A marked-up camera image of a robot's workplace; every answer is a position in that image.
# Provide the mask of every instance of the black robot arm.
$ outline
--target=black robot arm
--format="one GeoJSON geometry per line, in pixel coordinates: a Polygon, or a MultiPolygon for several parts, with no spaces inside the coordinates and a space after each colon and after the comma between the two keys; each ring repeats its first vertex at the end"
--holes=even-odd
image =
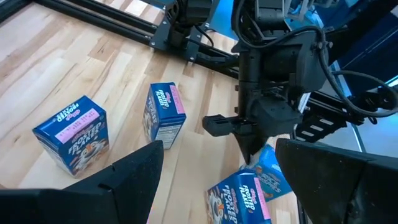
{"type": "Polygon", "coordinates": [[[166,7],[166,16],[171,23],[167,42],[171,47],[187,48],[187,37],[192,27],[207,36],[200,25],[206,22],[211,9],[211,0],[176,0],[166,7]]]}
{"type": "MultiPolygon", "coordinates": [[[[306,26],[289,31],[281,0],[234,0],[231,25],[239,42],[233,52],[239,53],[238,107],[235,117],[206,116],[203,127],[213,136],[232,133],[238,140],[246,163],[264,145],[267,138],[293,132],[302,122],[298,109],[304,93],[319,90],[326,79],[346,105],[349,116],[389,116],[397,112],[396,91],[377,78],[351,71],[329,71],[329,52],[333,42],[321,28],[306,26]],[[383,87],[391,101],[391,110],[376,113],[350,101],[338,82],[337,75],[370,78],[383,87]]],[[[334,57],[342,54],[334,52],[334,57]]]]}

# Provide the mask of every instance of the frosted flakes box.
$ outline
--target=frosted flakes box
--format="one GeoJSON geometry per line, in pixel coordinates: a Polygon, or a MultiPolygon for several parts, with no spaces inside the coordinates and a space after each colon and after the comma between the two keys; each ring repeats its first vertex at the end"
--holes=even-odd
{"type": "Polygon", "coordinates": [[[209,224],[271,224],[261,184],[251,170],[240,170],[205,192],[209,224]]]}
{"type": "Polygon", "coordinates": [[[87,96],[38,125],[33,133],[51,158],[74,177],[109,149],[106,112],[87,96]]]}
{"type": "Polygon", "coordinates": [[[251,169],[257,174],[267,202],[292,191],[280,170],[275,149],[268,144],[262,148],[258,159],[253,157],[252,162],[241,169],[251,169]]]}
{"type": "Polygon", "coordinates": [[[162,140],[164,149],[170,149],[186,118],[174,83],[150,84],[143,119],[149,142],[162,140]]]}

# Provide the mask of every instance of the cable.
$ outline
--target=cable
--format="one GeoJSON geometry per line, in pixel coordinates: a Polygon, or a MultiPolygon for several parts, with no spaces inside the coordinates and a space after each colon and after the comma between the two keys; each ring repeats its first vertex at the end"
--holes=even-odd
{"type": "Polygon", "coordinates": [[[372,124],[377,124],[377,119],[376,119],[376,118],[368,117],[368,120],[369,120],[372,124]]]}
{"type": "Polygon", "coordinates": [[[293,37],[294,35],[300,34],[302,32],[306,32],[306,31],[315,31],[316,33],[318,33],[319,36],[323,36],[324,39],[326,39],[325,37],[325,33],[317,26],[305,26],[305,27],[301,27],[298,29],[295,29],[281,37],[278,37],[276,39],[274,39],[273,41],[269,42],[268,44],[262,44],[262,45],[254,45],[250,42],[248,42],[242,35],[240,27],[239,27],[239,20],[240,20],[240,15],[241,15],[241,10],[243,7],[243,3],[244,0],[241,0],[238,4],[238,7],[236,8],[236,14],[234,17],[234,23],[235,23],[235,28],[236,28],[236,35],[238,36],[239,40],[246,45],[247,47],[251,47],[254,49],[266,49],[268,47],[272,47],[275,44],[279,44],[281,42],[286,41],[287,39],[293,37]]]}
{"type": "Polygon", "coordinates": [[[265,40],[266,37],[264,36],[264,34],[262,34],[260,27],[257,25],[257,22],[255,22],[254,19],[251,18],[251,16],[249,15],[249,13],[247,11],[245,11],[245,14],[249,18],[251,25],[254,26],[254,30],[260,36],[261,41],[265,40]]]}
{"type": "Polygon", "coordinates": [[[204,43],[202,43],[202,42],[200,42],[200,41],[197,41],[197,40],[193,40],[193,39],[187,38],[187,41],[192,42],[192,43],[194,43],[194,44],[197,44],[197,45],[199,45],[199,46],[201,46],[201,47],[204,47],[204,48],[206,48],[206,49],[210,49],[210,50],[212,49],[212,47],[210,47],[209,45],[204,44],[204,43]]]}
{"type": "Polygon", "coordinates": [[[210,32],[216,32],[216,30],[213,29],[213,28],[207,28],[207,29],[205,30],[205,32],[208,32],[208,31],[210,31],[210,32]]]}
{"type": "Polygon", "coordinates": [[[214,47],[214,42],[211,39],[211,37],[205,31],[203,31],[198,25],[195,25],[195,28],[199,31],[199,33],[203,34],[210,41],[211,47],[214,47]]]}
{"type": "Polygon", "coordinates": [[[241,11],[242,11],[243,4],[244,4],[244,0],[240,0],[240,2],[238,3],[238,7],[236,8],[234,24],[235,24],[235,29],[236,29],[235,33],[238,36],[239,41],[241,41],[244,45],[246,45],[249,48],[254,48],[254,49],[266,49],[268,47],[272,47],[275,44],[279,44],[283,41],[286,41],[287,39],[291,38],[292,36],[294,36],[296,34],[301,34],[302,32],[306,32],[306,31],[315,31],[317,33],[318,38],[320,39],[320,40],[318,40],[318,42],[321,43],[320,49],[318,49],[321,68],[322,68],[323,72],[325,73],[326,79],[330,82],[331,87],[336,91],[337,95],[341,98],[341,100],[347,106],[347,108],[349,110],[351,110],[351,112],[354,112],[354,113],[357,113],[357,114],[360,114],[360,115],[363,115],[366,117],[373,117],[373,118],[383,118],[383,117],[390,116],[390,115],[398,112],[398,94],[395,92],[394,89],[392,89],[389,85],[386,85],[380,79],[373,77],[371,75],[367,75],[367,74],[363,74],[363,73],[359,73],[359,72],[341,70],[341,71],[335,71],[332,73],[329,71],[328,62],[326,59],[326,55],[327,55],[326,36],[325,36],[325,33],[321,30],[321,28],[319,28],[317,26],[305,26],[305,27],[301,27],[299,29],[295,29],[295,30],[289,32],[288,34],[285,34],[282,37],[278,37],[278,38],[274,39],[273,41],[269,42],[268,44],[254,45],[254,44],[250,43],[249,41],[247,41],[244,38],[244,36],[242,35],[240,27],[239,27],[239,21],[241,18],[241,11]],[[359,77],[369,78],[375,82],[378,82],[378,84],[380,84],[385,89],[387,89],[392,94],[393,98],[395,98],[395,103],[394,103],[393,109],[389,110],[389,111],[384,111],[384,112],[371,112],[371,111],[367,111],[367,110],[358,108],[343,93],[343,90],[340,88],[339,84],[336,81],[335,76],[337,76],[337,75],[356,75],[359,77]]]}

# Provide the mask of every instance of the toppled cereal box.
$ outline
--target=toppled cereal box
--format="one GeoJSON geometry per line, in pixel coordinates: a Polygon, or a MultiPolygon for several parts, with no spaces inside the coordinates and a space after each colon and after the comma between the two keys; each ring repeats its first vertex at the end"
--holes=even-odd
{"type": "Polygon", "coordinates": [[[251,170],[241,170],[205,192],[209,224],[271,224],[261,184],[251,170]]]}
{"type": "Polygon", "coordinates": [[[87,96],[33,129],[52,159],[74,177],[109,149],[106,112],[87,96]]]}
{"type": "Polygon", "coordinates": [[[162,140],[170,149],[186,115],[174,83],[150,84],[144,111],[144,131],[149,142],[162,140]]]}
{"type": "Polygon", "coordinates": [[[267,202],[292,191],[280,170],[275,149],[268,144],[262,148],[258,159],[252,158],[252,162],[241,169],[251,169],[257,174],[267,202]]]}

